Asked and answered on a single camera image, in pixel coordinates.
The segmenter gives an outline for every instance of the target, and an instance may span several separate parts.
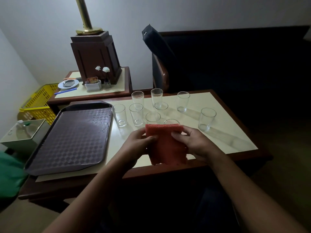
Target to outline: cream tabletop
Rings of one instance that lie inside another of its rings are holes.
[[[217,115],[210,130],[207,133],[204,133],[205,136],[207,136],[226,154],[257,149],[249,137],[247,137],[243,130],[236,124],[210,92],[191,94],[187,111],[184,113],[180,113],[176,109],[177,96],[165,96],[163,97],[163,101],[168,103],[169,108],[167,115],[161,118],[161,122],[165,119],[176,119],[181,125],[197,128],[201,109],[204,107],[212,108],[217,112]],[[115,120],[112,120],[113,124],[106,160],[98,165],[76,172],[39,176],[36,182],[97,173],[115,155],[127,139],[128,135],[132,131],[140,128],[134,126],[131,118],[129,106],[133,103],[132,100],[110,101],[109,103],[112,105],[125,105],[128,124],[123,128],[119,128]],[[154,111],[151,98],[145,98],[144,116],[150,111]],[[187,158],[194,159],[194,156],[187,154]],[[143,155],[138,159],[134,168],[149,165],[151,165],[149,156]]]
[[[125,68],[121,68],[122,72],[120,74],[120,78],[116,85],[102,85],[101,90],[87,92],[86,87],[82,85],[83,82],[79,82],[77,89],[74,91],[57,94],[55,98],[65,98],[65,97],[73,97],[73,96],[87,96],[87,95],[95,95],[95,94],[103,94],[103,93],[112,93],[112,92],[123,92],[125,91]],[[80,72],[72,72],[69,76],[70,78],[79,78],[81,77]]]

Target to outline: green fabric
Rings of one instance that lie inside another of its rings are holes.
[[[24,163],[0,152],[0,199],[14,197],[27,177]]]

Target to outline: white plate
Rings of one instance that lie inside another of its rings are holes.
[[[60,89],[71,89],[71,88],[74,88],[75,86],[77,86],[79,84],[79,81],[77,79],[74,79],[75,80],[75,84],[73,84],[71,87],[64,87],[63,83],[66,82],[66,81],[63,81],[63,82],[60,82],[57,86],[58,88]]]

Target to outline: coffee table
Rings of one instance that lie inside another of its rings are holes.
[[[258,143],[250,134],[242,122],[232,113],[213,90],[194,91],[191,94],[187,111],[183,114],[176,110],[176,94],[164,94],[163,101],[169,104],[168,118],[177,119],[181,124],[197,127],[200,109],[211,107],[216,110],[217,116],[212,125],[211,133],[205,133],[217,146],[219,146],[234,161],[260,161],[262,164],[272,159],[272,156],[265,148]],[[151,96],[145,96],[145,113],[152,110]],[[121,103],[126,106],[127,120],[129,126],[118,128],[113,120],[110,134],[109,148],[107,153],[108,162],[111,157],[126,140],[131,131],[136,129],[128,110],[132,104],[131,97],[104,99],[112,105]],[[75,103],[92,103],[93,101],[77,101]],[[205,168],[206,164],[196,160],[193,156],[187,155],[188,162],[185,165],[169,166],[156,165],[150,163],[148,156],[142,156],[137,164],[123,176],[123,183],[131,184],[137,182],[148,182],[152,178],[159,176],[165,178],[169,173],[179,173],[180,171],[190,173],[198,168]],[[92,180],[100,168],[106,162],[96,166],[72,173],[53,174],[38,177],[30,176],[22,186],[18,198],[38,204],[40,206],[61,212],[67,207],[63,200],[74,198]]]
[[[66,92],[58,95],[53,95],[47,104],[52,111],[57,114],[62,108],[69,105],[73,101],[97,100],[116,97],[128,97],[132,94],[132,82],[129,67],[121,67],[122,73],[116,85],[105,86],[98,91],[87,92],[86,88],[79,83],[77,89],[71,92]],[[70,71],[65,78],[79,78],[79,71]]]

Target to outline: floor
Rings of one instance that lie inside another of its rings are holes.
[[[250,128],[274,156],[252,179],[311,231],[311,120],[283,120]],[[37,233],[58,213],[15,200],[0,213],[0,233]]]

